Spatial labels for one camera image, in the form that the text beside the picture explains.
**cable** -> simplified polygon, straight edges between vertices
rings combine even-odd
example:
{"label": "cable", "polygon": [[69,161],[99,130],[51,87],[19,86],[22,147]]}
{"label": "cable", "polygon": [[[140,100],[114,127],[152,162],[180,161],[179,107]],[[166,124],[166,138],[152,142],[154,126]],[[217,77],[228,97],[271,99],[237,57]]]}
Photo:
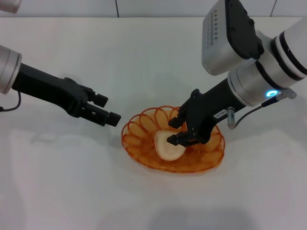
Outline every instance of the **cable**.
{"label": "cable", "polygon": [[255,111],[257,111],[257,110],[259,110],[259,109],[261,109],[261,108],[264,108],[264,107],[266,107],[266,106],[269,106],[269,105],[271,105],[271,104],[274,104],[274,103],[276,103],[276,102],[279,102],[279,101],[277,100],[277,97],[276,97],[276,96],[274,96],[274,97],[272,97],[272,98],[266,100],[265,102],[263,102],[263,103],[262,103],[259,107],[257,107],[256,109],[253,109],[253,110],[249,111],[248,113],[244,114],[243,116],[241,116],[241,118],[236,122],[235,128],[238,126],[238,124],[239,124],[245,117],[247,117],[247,116],[250,115],[251,113],[253,113],[253,112],[255,112]]}
{"label": "cable", "polygon": [[4,109],[3,107],[0,106],[0,112],[9,112],[9,111],[13,111],[15,109],[18,109],[19,106],[21,104],[21,93],[18,92],[18,104],[14,107],[14,108],[11,108],[11,109]]}
{"label": "cable", "polygon": [[241,118],[236,122],[236,127],[238,126],[238,124],[239,124],[245,117],[247,117],[247,116],[250,115],[251,113],[253,113],[253,112],[255,112],[255,111],[257,111],[257,110],[259,110],[259,109],[261,109],[261,108],[263,108],[262,105],[259,106],[259,107],[257,107],[256,109],[253,109],[253,110],[249,111],[248,113],[244,114],[243,116],[241,116]]}
{"label": "cable", "polygon": [[276,6],[276,3],[277,3],[277,0],[275,0],[275,3],[274,3],[274,6],[273,6],[273,9],[272,9],[271,14],[270,14],[270,17],[272,17],[272,14],[273,14],[274,8],[275,8],[275,6]]}

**white wall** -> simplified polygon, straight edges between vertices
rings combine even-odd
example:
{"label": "white wall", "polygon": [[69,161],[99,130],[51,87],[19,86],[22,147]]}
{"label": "white wall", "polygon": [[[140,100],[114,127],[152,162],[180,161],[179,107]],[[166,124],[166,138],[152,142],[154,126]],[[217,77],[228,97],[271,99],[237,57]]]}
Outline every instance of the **white wall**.
{"label": "white wall", "polygon": [[273,16],[307,16],[307,1],[277,0]]}
{"label": "white wall", "polygon": [[[203,17],[217,0],[118,0],[121,17]],[[275,0],[241,0],[250,16],[269,16]]]}
{"label": "white wall", "polygon": [[[117,0],[120,17],[203,17],[217,0]],[[250,16],[270,16],[275,0],[241,0]],[[277,0],[273,16],[307,16],[307,0]],[[23,0],[2,17],[117,17],[116,0]]]}
{"label": "white wall", "polygon": [[23,0],[16,15],[5,17],[117,17],[115,0]]}

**orange wire basket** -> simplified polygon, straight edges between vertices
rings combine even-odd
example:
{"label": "orange wire basket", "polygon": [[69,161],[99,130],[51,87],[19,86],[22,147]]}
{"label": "orange wire basket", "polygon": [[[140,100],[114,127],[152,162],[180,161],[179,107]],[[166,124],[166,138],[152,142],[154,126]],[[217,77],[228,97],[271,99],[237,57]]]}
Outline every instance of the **orange wire basket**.
{"label": "orange wire basket", "polygon": [[168,125],[168,121],[177,116],[178,108],[149,108],[132,117],[121,132],[121,144],[124,149],[140,164],[171,173],[202,173],[218,167],[224,157],[225,139],[217,126],[213,129],[208,143],[187,147],[179,159],[165,161],[158,156],[154,147],[154,136],[157,131],[187,130],[185,124],[178,129]]}

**silver robot arm segment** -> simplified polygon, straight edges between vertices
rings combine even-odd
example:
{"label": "silver robot arm segment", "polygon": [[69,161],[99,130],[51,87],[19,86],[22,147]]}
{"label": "silver robot arm segment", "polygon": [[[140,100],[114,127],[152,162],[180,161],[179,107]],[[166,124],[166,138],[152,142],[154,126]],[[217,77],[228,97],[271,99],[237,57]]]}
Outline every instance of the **silver robot arm segment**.
{"label": "silver robot arm segment", "polygon": [[[188,130],[168,142],[190,146],[207,143],[211,131],[228,117],[233,129],[248,114],[284,98],[294,99],[289,87],[307,75],[307,18],[269,38],[255,31],[239,0],[218,0],[203,21],[202,64],[211,75],[229,71],[227,79],[206,93],[194,90],[169,125]],[[236,123],[235,112],[256,109]]]}

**black cable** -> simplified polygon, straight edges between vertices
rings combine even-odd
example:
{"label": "black cable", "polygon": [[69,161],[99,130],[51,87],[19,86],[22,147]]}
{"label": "black cable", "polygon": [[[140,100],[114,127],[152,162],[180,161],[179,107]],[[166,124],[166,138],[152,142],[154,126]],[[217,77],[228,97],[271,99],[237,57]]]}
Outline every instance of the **black cable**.
{"label": "black cable", "polygon": [[14,107],[14,108],[11,108],[11,109],[4,109],[3,107],[0,107],[0,112],[9,112],[9,111],[13,111],[15,109],[18,109],[19,106],[21,104],[21,93],[18,92],[18,104]]}
{"label": "black cable", "polygon": [[238,124],[239,124],[245,117],[247,117],[247,116],[250,115],[251,113],[253,113],[253,112],[255,112],[255,111],[257,111],[257,110],[259,110],[259,109],[261,109],[261,108],[264,108],[264,107],[266,107],[266,106],[269,106],[269,105],[271,105],[271,104],[274,104],[274,103],[276,103],[276,102],[279,102],[279,101],[277,100],[276,96],[274,96],[274,97],[272,97],[272,98],[266,100],[265,102],[263,102],[263,103],[262,103],[259,107],[257,107],[256,109],[253,109],[253,110],[249,111],[248,113],[244,114],[243,116],[241,116],[241,118],[236,122],[235,128],[238,126]]}
{"label": "black cable", "polygon": [[119,18],[119,12],[118,12],[117,0],[115,0],[115,4],[116,4],[116,12],[117,12],[117,17]]}
{"label": "black cable", "polygon": [[247,117],[247,116],[250,115],[251,113],[253,113],[253,112],[255,112],[255,111],[257,111],[257,110],[259,110],[259,109],[261,109],[261,108],[263,108],[262,105],[260,105],[260,106],[257,107],[256,109],[253,109],[253,110],[249,111],[248,113],[244,114],[243,116],[241,116],[241,118],[236,122],[236,127],[238,126],[238,124],[239,124],[245,117]]}
{"label": "black cable", "polygon": [[271,12],[271,14],[270,14],[270,17],[272,17],[272,15],[273,15],[273,11],[274,11],[274,8],[275,8],[275,6],[276,6],[276,3],[277,3],[277,0],[275,0],[275,3],[274,3],[274,6],[273,6],[273,9],[272,9],[272,12]]}

